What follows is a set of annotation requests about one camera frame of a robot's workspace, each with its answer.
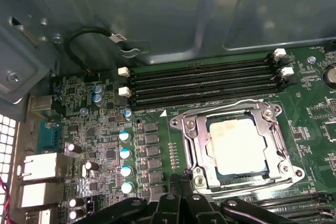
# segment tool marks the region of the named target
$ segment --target black memory slot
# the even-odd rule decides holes
[[[226,62],[219,63],[215,65],[200,65],[197,67],[186,67],[172,70],[162,70],[162,71],[152,71],[145,73],[137,73],[131,76],[132,81],[145,81],[146,79],[155,78],[170,78],[174,76],[182,76],[187,74],[197,74],[203,72],[215,72],[222,70],[233,70],[239,68],[254,68],[254,67],[265,67],[268,68],[267,63],[263,59],[249,60],[249,61],[238,61],[238,62]]]
[[[235,79],[249,76],[262,76],[266,74],[271,75],[270,70],[267,68],[235,69],[228,71],[223,70],[219,72],[204,72],[199,74],[193,74],[190,76],[174,76],[169,79],[156,79],[143,82],[134,82],[131,86],[136,87],[137,89],[149,89],[166,86],[167,84],[171,86],[179,84],[190,84],[194,82],[215,81],[218,79]]]
[[[208,93],[208,94],[200,94],[196,97],[170,97],[166,99],[160,100],[142,100],[139,101],[137,99],[133,100],[133,108],[135,110],[142,109],[152,109],[152,108],[160,108],[167,106],[178,106],[185,105],[191,103],[199,103],[199,102],[208,102],[208,101],[216,101],[216,100],[230,100],[241,97],[253,97],[257,95],[270,94],[277,91],[277,87],[246,87],[244,89],[230,90],[227,93]]]
[[[243,77],[243,78],[236,78],[236,79],[218,79],[216,78],[216,80],[213,80],[211,82],[209,81],[203,81],[203,79],[200,79],[200,82],[191,82],[191,83],[182,83],[180,85],[176,85],[176,82],[174,82],[173,84],[167,86],[161,86],[161,85],[157,85],[157,87],[151,88],[151,89],[134,89],[132,90],[132,93],[135,95],[139,95],[139,94],[143,94],[143,93],[151,93],[151,94],[156,94],[156,93],[162,93],[162,92],[168,92],[168,91],[172,91],[172,90],[180,90],[183,89],[185,91],[187,90],[192,90],[192,89],[199,89],[199,88],[203,88],[203,87],[220,87],[220,86],[225,86],[225,87],[231,87],[234,88],[235,85],[239,84],[239,83],[244,83],[246,86],[249,84],[255,84],[255,81],[257,81],[258,83],[261,81],[269,81],[271,80],[271,75],[264,75],[264,76],[247,76],[247,77]]]
[[[168,88],[165,91],[163,90],[151,90],[148,92],[143,93],[136,93],[134,96],[137,100],[144,100],[144,99],[162,99],[165,97],[180,97],[180,96],[192,96],[194,94],[199,93],[206,93],[206,92],[231,92],[232,89],[239,89],[245,88],[247,86],[275,86],[276,83],[274,81],[268,79],[258,79],[254,78],[249,81],[233,81],[232,83],[206,83],[206,84],[199,84],[196,87],[182,87],[182,88]]]

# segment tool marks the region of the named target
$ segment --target electrolytic capacitor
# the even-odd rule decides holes
[[[132,176],[133,174],[133,169],[131,166],[128,166],[128,165],[124,165],[121,169],[120,169],[120,174],[121,176],[127,178],[127,177],[130,177]]]
[[[76,199],[71,199],[69,201],[69,207],[81,207],[84,205],[84,199],[83,198],[76,198]]]
[[[122,131],[119,134],[119,140],[122,142],[128,142],[131,139],[131,135],[130,133],[128,133],[127,131]]]
[[[131,121],[133,118],[133,113],[131,109],[125,109],[124,116],[127,121]]]
[[[76,220],[78,218],[84,217],[84,210],[83,209],[76,209],[69,213],[70,220]]]
[[[77,144],[69,144],[68,145],[68,150],[74,153],[81,153],[82,152],[82,147],[80,147]]]
[[[130,194],[134,190],[134,185],[131,182],[125,182],[121,185],[121,191],[123,194]]]
[[[104,104],[104,98],[99,94],[95,94],[93,96],[92,100],[95,103],[95,105],[97,105],[98,107],[100,107]]]
[[[92,91],[95,94],[103,95],[104,94],[104,89],[100,85],[93,86]]]
[[[99,165],[96,162],[86,162],[85,169],[86,170],[98,170]]]
[[[129,149],[127,149],[127,148],[123,148],[120,151],[120,157],[122,159],[130,159],[132,157],[132,152]]]

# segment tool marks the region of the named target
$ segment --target motherboard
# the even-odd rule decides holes
[[[311,47],[121,68],[117,80],[55,77],[66,114],[41,124],[38,146],[73,158],[60,223],[150,201],[183,173],[217,203],[238,196],[299,223],[333,220],[335,62]]]

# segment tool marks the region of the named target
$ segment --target screw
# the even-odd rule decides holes
[[[7,81],[10,83],[17,83],[21,81],[21,75],[17,72],[12,72],[7,75]]]
[[[46,18],[43,18],[43,19],[41,19],[41,25],[43,25],[43,26],[46,26],[46,25],[48,25],[48,21],[47,21],[47,19]]]
[[[79,114],[80,114],[81,116],[86,116],[87,114],[89,114],[89,109],[88,109],[88,108],[81,108],[81,109],[79,110]]]
[[[310,63],[310,64],[314,64],[316,62],[316,57],[314,56],[309,56],[307,58],[307,62]]]
[[[198,194],[193,195],[193,200],[200,200],[200,199],[201,199],[200,195]]]
[[[237,203],[236,201],[234,201],[234,200],[229,200],[229,201],[227,202],[227,204],[228,204],[229,206],[232,206],[232,207],[236,207],[236,206],[238,206],[238,203]]]
[[[168,194],[168,195],[167,195],[167,199],[175,199],[175,197],[174,197],[174,195],[172,195],[172,194]]]
[[[205,185],[205,178],[203,176],[196,176],[194,181],[195,181],[195,185],[198,187]]]
[[[195,126],[195,123],[193,121],[187,121],[185,123],[185,126],[188,128],[188,129],[192,129],[194,126]]]
[[[303,173],[300,170],[296,170],[295,175],[298,176],[298,177],[301,177],[303,175]]]
[[[62,37],[57,34],[54,38],[52,38],[52,43],[54,44],[62,44]]]
[[[48,42],[48,38],[46,36],[40,37],[39,39],[40,41],[47,43]]]

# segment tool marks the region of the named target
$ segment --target white slot latch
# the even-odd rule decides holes
[[[118,68],[118,75],[129,77],[130,76],[130,70],[127,67]]]
[[[280,71],[281,77],[291,76],[292,74],[294,74],[294,70],[293,70],[292,67],[283,67],[283,68],[281,68],[281,71]]]
[[[118,93],[121,97],[131,97],[132,93],[128,87],[119,88]]]

